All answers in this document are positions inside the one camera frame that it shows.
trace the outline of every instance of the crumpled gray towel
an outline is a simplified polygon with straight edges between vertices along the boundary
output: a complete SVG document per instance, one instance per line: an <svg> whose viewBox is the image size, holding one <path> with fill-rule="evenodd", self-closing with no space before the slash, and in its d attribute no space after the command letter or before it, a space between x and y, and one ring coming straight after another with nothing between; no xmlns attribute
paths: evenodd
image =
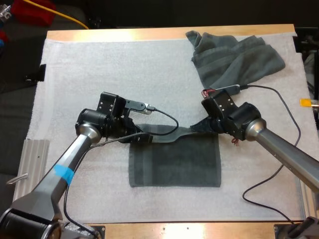
<svg viewBox="0 0 319 239"><path fill-rule="evenodd" d="M246 85L285 67L277 51L262 38L250 36L238 42L234 36L186 33L194 46L192 61L204 88Z"/></svg>

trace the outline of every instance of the table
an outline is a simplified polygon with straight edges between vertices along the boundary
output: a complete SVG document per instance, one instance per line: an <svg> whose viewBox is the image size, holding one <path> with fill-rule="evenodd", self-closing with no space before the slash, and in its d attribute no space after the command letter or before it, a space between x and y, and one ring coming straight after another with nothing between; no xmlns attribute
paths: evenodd
<svg viewBox="0 0 319 239"><path fill-rule="evenodd" d="M143 41L185 38L196 30L215 35L294 32L292 24L49 31L47 39L79 42ZM92 224L106 227L107 239L273 239L275 222Z"/></svg>

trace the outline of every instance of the black cable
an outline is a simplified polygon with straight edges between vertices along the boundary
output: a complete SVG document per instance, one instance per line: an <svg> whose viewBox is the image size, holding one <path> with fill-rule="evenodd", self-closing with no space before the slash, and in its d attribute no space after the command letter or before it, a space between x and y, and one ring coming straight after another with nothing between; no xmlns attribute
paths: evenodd
<svg viewBox="0 0 319 239"><path fill-rule="evenodd" d="M124 136L124 137L120 137L120 138L116 138L116 139L113 139L113 140L110 140L110 141L107 141L107 139L103 142L103 143L98 143L98 144L95 144L93 146L91 146L88 150L86 150L84 152L84 154L82 155L82 157L80 158L79 162L77 163L77 165L75 166L75 169L74 169L74 173L76 172L76 170L79 168L81 162L83 161L85 155L93 148L96 148L96 147L100 147L100 146L103 146L107 143L112 143L112 142L116 142L116 141L119 141L119 140L122 140L122 139L128 139L128 138L132 138L132 137L135 137L135 136L139 136L139 135L142 135L142 134L147 134L145 132L139 132L139 133L134 133L134 134L130 134L130 135L127 135L127 136ZM64 194L64 202L63 202L63 211L64 211L64 215L65 217L69 220L69 222L73 223L74 225L78 226L79 228L81 228L82 230L84 231L87 231L88 233L90 233L91 235L93 235L95 238L97 238L97 235L94 231L86 228L85 226L83 226L82 224L79 224L78 222L76 222L75 220L73 220L72 218L70 218L70 216L68 215L67 213L67 210L66 210L66 205L67 205L67 197L68 197L68 193L69 193L69 188L70 188L70 185L67 186L66 190L65 190L65 194Z"/></svg>
<svg viewBox="0 0 319 239"><path fill-rule="evenodd" d="M267 86L246 85L246 86L242 86L241 89L246 89L246 88L250 88L250 87L256 87L256 88L263 88L263 89L272 90L272 91L274 91L274 92L279 96L279 98L280 98L280 100L282 101L282 103L284 104L284 106L285 106L285 108L286 108L286 110L287 110L287 112L288 112L290 118L292 119L292 121L294 122L294 124L295 124L295 126L296 126L296 128L297 128L297 130L298 130L298 138L297 138L296 143L295 143L295 146L297 146L297 144L299 143L300 137L301 137L301 130L300 130L299 125L297 124L295 118L293 117L291 111L289 110L289 107L287 106L286 102L284 101L284 99L283 99L282 96L280 95L280 93L279 93L277 90L275 90L275 89L273 89L273 88L271 88L271 87L267 87ZM254 205L256 205L256 206L271 209L271 210L273 210L273 211L275 211L275 212L281 214L281 215L282 215L284 218L286 218L287 221L290 222L291 224L294 224L294 222L293 222L292 220L290 220L289 217L287 217L284 213L282 213L282 212L279 211L278 209L272 208L272 207L269 207L269 206L266 206L266 205L263 205L263 204L260 204L260 203L253 202L253 201L251 201L251 200L249 200L249 199L247 199L247 198L245 197L246 193L248 193L250 190L252 190L252 189L254 189L254 188L256 188L256 187L258 187L258 186L260 186L260 185L262 185L262 184L264 184L264 183L266 183L266 182L268 182L269 180L273 179L273 178L282 170L283 167L284 167L284 165L282 164L282 165L277 169L277 171L276 171L273 175L271 175L269 178L267 178L267 179L261 181L260 183L257 183L257 184L255 184L254 186L248 188L248 189L243 193L242 198L243 198L246 202L249 202L249 203L254 204Z"/></svg>
<svg viewBox="0 0 319 239"><path fill-rule="evenodd" d="M144 132L140 127L136 126L136 127L139 128L142 132L147 133L147 134L150 134L150 135L165 136L165 135L168 135L168 134L173 133L175 130L178 129L178 127L179 127L178 121L177 121L173 116L170 116L169 114L167 114L167 113L165 113L165 112L163 112L163 111L160 111L160 110L158 110L158 109L156 109L156 108L154 108L154 107L148 107L148 110L150 110L150 108L152 109L151 111L157 111L157 112L159 112L159 113L161 113L161 114L163 114L163 115L165 115L165 116L171 118L173 121L175 121L176 126L175 126L175 128L173 128L171 131L166 132L166 133Z"/></svg>

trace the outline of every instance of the white terry cloth surface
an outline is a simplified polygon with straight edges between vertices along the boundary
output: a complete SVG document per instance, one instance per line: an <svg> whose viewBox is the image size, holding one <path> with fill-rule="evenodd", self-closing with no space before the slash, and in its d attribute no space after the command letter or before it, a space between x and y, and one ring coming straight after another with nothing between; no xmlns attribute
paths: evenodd
<svg viewBox="0 0 319 239"><path fill-rule="evenodd" d="M263 36L286 63L284 70L255 84L277 89L302 131L299 148L319 155L312 110L299 106L309 96L301 55L290 34ZM46 40L28 138L50 140L46 170L59 158L75 135L74 124L84 109L96 109L100 93L149 103L190 126L207 116L201 105L203 89L191 62L188 40L72 43ZM268 128L291 143L298 132L278 96L249 88L233 97L239 106L254 104ZM132 114L136 123L173 124L164 116ZM68 212L83 223L156 221L283 220L276 212L246 203L248 187L272 175L280 163L256 142L231 143L220 135L220 188L131 188L128 178L129 145L112 143L90 151L75 174ZM293 220L304 218L299 181L286 168L273 180L247 194L251 200L275 207Z"/></svg>

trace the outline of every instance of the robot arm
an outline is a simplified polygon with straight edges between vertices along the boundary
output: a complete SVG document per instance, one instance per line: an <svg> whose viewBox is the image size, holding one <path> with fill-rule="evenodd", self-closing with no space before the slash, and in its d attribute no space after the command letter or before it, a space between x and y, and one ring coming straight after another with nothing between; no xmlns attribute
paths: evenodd
<svg viewBox="0 0 319 239"><path fill-rule="evenodd" d="M239 140L257 141L314 192L319 192L319 162L271 132L258 109L245 102L237 107L226 90L212 90L201 102L208 117L193 130L227 133Z"/></svg>
<svg viewBox="0 0 319 239"><path fill-rule="evenodd" d="M0 218L0 238L59 239L92 238L64 229L58 203L70 184L82 155L102 137L119 138L141 132L130 111L150 114L148 105L103 92L97 110L85 109L75 125L77 138L57 160L33 191L15 200ZM139 134L122 140L149 142L152 136Z"/></svg>

